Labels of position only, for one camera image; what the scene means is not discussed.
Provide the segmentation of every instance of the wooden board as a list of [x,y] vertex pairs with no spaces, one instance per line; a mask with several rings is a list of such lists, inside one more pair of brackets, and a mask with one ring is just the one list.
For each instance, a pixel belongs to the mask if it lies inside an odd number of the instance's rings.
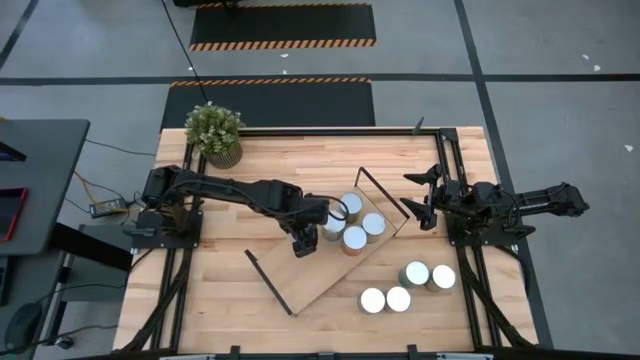
[[[350,225],[362,225],[366,214],[380,213],[367,195],[359,188],[351,188],[349,192],[356,193],[362,199],[362,211],[358,221]],[[340,197],[344,193],[332,193]],[[293,254],[291,243],[282,241],[269,252],[258,258],[258,265],[264,271],[269,281],[278,291],[293,315],[298,315],[318,296],[327,291],[333,284],[347,275],[351,269],[366,259],[373,252],[384,245],[396,228],[385,218],[385,231],[378,241],[367,244],[358,256],[348,256],[342,251],[340,242],[328,242],[318,231],[318,248],[316,252],[298,259]]]
[[[458,134],[469,182],[495,182],[483,129],[458,128]],[[157,165],[180,165],[184,142],[182,130],[165,130]],[[426,171],[438,154],[428,136],[247,138],[243,146],[238,166],[224,171],[208,167],[207,173],[241,181],[280,179],[321,194],[352,188],[353,175],[364,166],[394,198],[415,200],[421,200],[426,189],[402,174]],[[401,220],[387,212],[382,195],[371,200],[391,222]],[[286,241],[277,223],[244,206],[212,200],[203,211],[203,239],[193,257],[180,353],[228,353],[231,345],[240,345],[244,353],[405,352],[407,344],[416,344],[420,351],[472,349],[459,281],[452,291],[411,290],[411,308],[404,314],[363,315],[356,305],[366,287],[395,286],[399,269],[412,260],[431,268],[447,264],[459,274],[444,221],[428,232],[410,221],[294,318],[282,311],[244,254],[249,249],[260,258]],[[156,251],[131,274],[116,348],[130,340],[155,306],[162,259],[164,252]],[[485,260],[496,303],[521,334],[535,342],[517,262],[491,248],[485,250]],[[478,313],[488,343],[481,305]],[[165,334],[170,332],[170,327],[165,329]]]

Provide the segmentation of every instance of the gray desk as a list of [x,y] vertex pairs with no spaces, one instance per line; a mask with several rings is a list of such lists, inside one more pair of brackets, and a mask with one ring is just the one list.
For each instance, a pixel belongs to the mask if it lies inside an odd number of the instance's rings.
[[[131,265],[128,251],[56,223],[88,130],[87,120],[0,121],[0,141],[27,156],[24,162],[0,162],[0,189],[28,189],[10,242],[0,244],[0,256],[11,256],[14,264],[7,304],[0,307],[2,351],[9,320],[20,306],[55,289],[67,252],[120,270],[128,271]],[[40,302],[44,314],[50,302]],[[33,341],[39,339],[44,320]],[[30,359],[34,352],[30,348],[15,358]]]

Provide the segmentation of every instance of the hazard tape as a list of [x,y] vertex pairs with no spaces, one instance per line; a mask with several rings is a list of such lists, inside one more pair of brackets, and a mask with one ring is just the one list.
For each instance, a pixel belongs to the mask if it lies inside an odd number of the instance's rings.
[[175,81],[173,86],[221,86],[221,85],[268,85],[268,84],[317,84],[371,82],[369,78],[279,78],[279,79],[242,79],[242,80],[207,80],[207,81]]
[[312,49],[338,47],[370,47],[376,39],[331,39],[331,40],[279,40],[200,43],[189,46],[191,51],[230,51],[264,49]]
[[[364,5],[369,5],[367,3],[320,3],[320,4],[266,4],[266,5],[262,5],[262,4],[246,4],[246,5],[240,5],[238,4],[237,7],[238,8],[258,8],[258,7],[302,7],[302,6],[364,6]],[[214,4],[203,4],[203,5],[198,5],[198,9],[205,9],[205,8],[216,8],[216,7],[224,7],[224,5],[220,2],[220,3],[214,3]]]

